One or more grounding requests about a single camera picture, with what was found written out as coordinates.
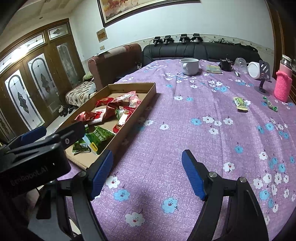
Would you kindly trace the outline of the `black small cup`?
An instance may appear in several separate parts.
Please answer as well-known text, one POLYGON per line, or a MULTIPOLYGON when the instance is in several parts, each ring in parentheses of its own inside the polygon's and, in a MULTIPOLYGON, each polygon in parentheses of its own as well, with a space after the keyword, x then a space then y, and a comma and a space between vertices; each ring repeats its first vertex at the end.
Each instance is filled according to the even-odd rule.
POLYGON ((221 70, 226 71, 226 72, 231 72, 233 70, 232 68, 232 62, 230 59, 221 59, 219 67, 221 70))

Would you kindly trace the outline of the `pink white snack bag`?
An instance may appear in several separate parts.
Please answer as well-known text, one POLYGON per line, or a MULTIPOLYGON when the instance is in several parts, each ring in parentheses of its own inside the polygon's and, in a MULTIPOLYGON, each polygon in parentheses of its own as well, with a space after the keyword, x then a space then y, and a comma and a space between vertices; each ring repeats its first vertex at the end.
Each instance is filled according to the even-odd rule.
POLYGON ((116 97, 112 103, 123 103, 128 102, 128 106, 130 108, 137 108, 141 104, 141 100, 138 97, 136 91, 130 91, 128 93, 125 93, 121 96, 116 97))

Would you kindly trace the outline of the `black leather sofa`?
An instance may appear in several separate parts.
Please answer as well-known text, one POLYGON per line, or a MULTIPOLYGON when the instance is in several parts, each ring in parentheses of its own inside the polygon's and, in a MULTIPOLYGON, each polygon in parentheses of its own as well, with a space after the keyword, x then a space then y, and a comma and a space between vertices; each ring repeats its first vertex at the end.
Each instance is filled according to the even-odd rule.
POLYGON ((234 62, 237 58, 243 58, 247 63, 259 62, 260 57, 257 49, 241 44, 220 44, 210 42, 188 42, 147 45, 142 51, 142 66, 153 61, 164 59, 195 58, 211 62, 219 62, 221 59, 230 59, 234 62))

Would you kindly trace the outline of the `cardboard tray box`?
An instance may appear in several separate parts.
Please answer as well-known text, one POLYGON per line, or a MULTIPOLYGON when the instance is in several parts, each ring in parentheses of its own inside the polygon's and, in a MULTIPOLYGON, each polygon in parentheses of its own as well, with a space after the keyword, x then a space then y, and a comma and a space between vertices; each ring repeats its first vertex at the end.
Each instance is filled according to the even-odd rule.
MULTIPOLYGON (((130 91, 136 91, 139 99, 142 101, 140 105, 136 108, 135 112, 131 115, 131 117, 127 120, 127 123, 119 130, 118 133, 115 134, 115 137, 110 141, 110 143, 106 146, 105 149, 111 150, 115 155, 117 149, 130 132, 130 130, 135 127, 140 115, 144 112, 146 107, 152 101, 152 99, 156 95, 156 84, 155 83, 123 83, 123 84, 110 84, 99 92, 97 92, 91 99, 89 99, 85 104, 79 107, 76 111, 74 111, 67 120, 65 120, 57 129, 60 131, 71 124, 74 123, 74 118, 78 116, 82 111, 95 111, 97 109, 102 109, 104 106, 100 106, 95 108, 95 104, 97 100, 100 100, 105 97, 118 97, 130 91)), ((107 121, 100 124, 101 127, 112 131, 113 127, 117 124, 117 118, 111 117, 107 119, 107 121)), ((66 150, 66 156, 69 161, 73 162, 75 165, 79 166, 81 169, 85 170, 89 168, 89 166, 94 163, 94 161, 100 156, 93 152, 90 153, 80 153, 80 154, 72 154, 72 146, 68 147, 66 150)))

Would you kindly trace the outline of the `small green snack packet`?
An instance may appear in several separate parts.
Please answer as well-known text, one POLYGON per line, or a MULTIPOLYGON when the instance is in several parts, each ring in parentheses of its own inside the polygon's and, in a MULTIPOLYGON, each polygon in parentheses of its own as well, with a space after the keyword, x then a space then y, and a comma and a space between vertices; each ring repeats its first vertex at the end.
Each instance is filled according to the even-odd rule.
POLYGON ((233 101, 238 111, 248 112, 248 107, 241 97, 235 96, 233 97, 233 101))

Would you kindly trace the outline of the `red white snack packet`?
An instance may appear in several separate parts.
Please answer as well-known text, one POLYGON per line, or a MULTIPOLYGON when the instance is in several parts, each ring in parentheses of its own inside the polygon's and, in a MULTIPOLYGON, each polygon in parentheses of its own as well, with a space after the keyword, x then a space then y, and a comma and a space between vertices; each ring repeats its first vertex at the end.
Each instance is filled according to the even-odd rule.
POLYGON ((118 122, 113 127, 113 132, 114 133, 118 133, 121 130, 121 128, 128 121, 128 119, 132 115, 132 113, 133 113, 133 110, 127 109, 127 108, 117 109, 115 111, 118 122))

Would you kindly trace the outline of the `purple floral tablecloth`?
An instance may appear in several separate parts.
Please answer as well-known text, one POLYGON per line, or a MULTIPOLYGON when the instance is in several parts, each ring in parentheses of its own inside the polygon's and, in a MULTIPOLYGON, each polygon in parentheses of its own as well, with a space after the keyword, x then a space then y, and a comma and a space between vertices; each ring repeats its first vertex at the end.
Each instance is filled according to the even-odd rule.
POLYGON ((249 76, 203 71, 187 77, 178 60, 154 61, 120 80, 140 82, 154 82, 157 93, 92 201, 107 238, 188 238, 203 205, 181 163, 188 149, 223 178, 247 178, 274 239, 295 209, 295 104, 270 96, 275 112, 249 76), (248 112, 237 110, 235 96, 248 112))

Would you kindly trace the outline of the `green candy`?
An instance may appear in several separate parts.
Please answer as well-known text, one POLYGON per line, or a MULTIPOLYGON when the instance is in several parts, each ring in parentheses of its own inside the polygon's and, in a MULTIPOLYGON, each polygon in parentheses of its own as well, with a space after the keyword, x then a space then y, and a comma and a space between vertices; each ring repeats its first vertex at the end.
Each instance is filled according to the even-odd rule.
POLYGON ((275 111, 275 112, 278 112, 278 107, 277 107, 277 106, 274 106, 274 105, 272 104, 272 102, 268 100, 268 98, 267 98, 266 96, 263 95, 263 96, 262 96, 262 99, 263 99, 263 102, 266 104, 266 106, 267 106, 269 109, 271 109, 271 110, 273 110, 273 111, 275 111))

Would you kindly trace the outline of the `white mug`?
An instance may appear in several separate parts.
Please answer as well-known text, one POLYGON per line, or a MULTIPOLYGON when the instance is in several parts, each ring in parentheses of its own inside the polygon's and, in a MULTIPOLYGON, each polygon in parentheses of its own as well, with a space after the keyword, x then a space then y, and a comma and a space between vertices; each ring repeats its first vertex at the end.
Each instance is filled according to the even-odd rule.
POLYGON ((200 66, 199 66, 199 59, 195 58, 184 58, 180 60, 182 73, 184 75, 193 76, 199 73, 200 66))

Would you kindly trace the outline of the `pink knitted bottle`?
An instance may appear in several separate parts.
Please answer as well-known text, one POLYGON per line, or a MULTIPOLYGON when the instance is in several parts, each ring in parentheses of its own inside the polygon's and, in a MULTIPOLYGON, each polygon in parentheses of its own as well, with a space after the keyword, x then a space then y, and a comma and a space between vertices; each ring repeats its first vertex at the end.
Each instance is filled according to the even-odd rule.
POLYGON ((292 87, 292 60, 283 54, 279 70, 276 72, 274 96, 276 99, 287 102, 292 87))

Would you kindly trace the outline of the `green snack bag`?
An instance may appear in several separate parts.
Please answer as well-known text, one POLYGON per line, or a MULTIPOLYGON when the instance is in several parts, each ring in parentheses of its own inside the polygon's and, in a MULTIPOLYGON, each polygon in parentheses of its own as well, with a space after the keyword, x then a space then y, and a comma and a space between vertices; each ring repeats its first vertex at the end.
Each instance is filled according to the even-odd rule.
POLYGON ((73 144, 72 154, 93 152, 100 155, 114 136, 115 133, 100 126, 95 126, 93 131, 90 131, 89 126, 85 125, 85 135, 73 144))

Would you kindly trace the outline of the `framed wall painting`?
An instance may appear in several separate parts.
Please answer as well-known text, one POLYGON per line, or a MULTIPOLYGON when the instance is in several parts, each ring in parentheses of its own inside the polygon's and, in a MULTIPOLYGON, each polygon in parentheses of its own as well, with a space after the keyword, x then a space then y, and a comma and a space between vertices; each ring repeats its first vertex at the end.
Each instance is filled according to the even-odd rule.
POLYGON ((108 27, 142 11, 175 4, 200 2, 190 0, 97 0, 103 27, 108 27))

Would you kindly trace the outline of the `small booklet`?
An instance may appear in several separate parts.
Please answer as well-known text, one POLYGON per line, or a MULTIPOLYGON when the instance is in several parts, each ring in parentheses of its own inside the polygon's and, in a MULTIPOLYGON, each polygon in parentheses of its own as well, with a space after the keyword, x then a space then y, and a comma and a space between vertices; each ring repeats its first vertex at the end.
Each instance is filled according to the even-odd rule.
POLYGON ((207 65, 206 72, 214 73, 214 74, 222 74, 222 70, 220 66, 216 66, 216 65, 207 65))

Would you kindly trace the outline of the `black phone stand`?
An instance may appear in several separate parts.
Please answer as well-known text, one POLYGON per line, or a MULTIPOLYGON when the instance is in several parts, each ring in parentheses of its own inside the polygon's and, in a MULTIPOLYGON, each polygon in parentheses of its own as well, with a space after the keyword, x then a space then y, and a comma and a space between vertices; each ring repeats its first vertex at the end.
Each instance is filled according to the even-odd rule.
POLYGON ((259 80, 260 84, 258 86, 254 86, 254 90, 257 92, 261 92, 269 96, 269 92, 263 88, 265 82, 271 82, 270 79, 270 66, 266 61, 259 61, 259 80))

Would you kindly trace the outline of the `white round container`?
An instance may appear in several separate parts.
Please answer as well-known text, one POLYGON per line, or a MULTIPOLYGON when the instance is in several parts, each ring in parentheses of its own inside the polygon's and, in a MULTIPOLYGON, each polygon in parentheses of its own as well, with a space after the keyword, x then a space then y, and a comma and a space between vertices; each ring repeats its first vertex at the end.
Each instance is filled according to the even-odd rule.
POLYGON ((247 66, 248 74, 253 79, 259 79, 260 77, 260 66, 258 62, 250 62, 247 66))

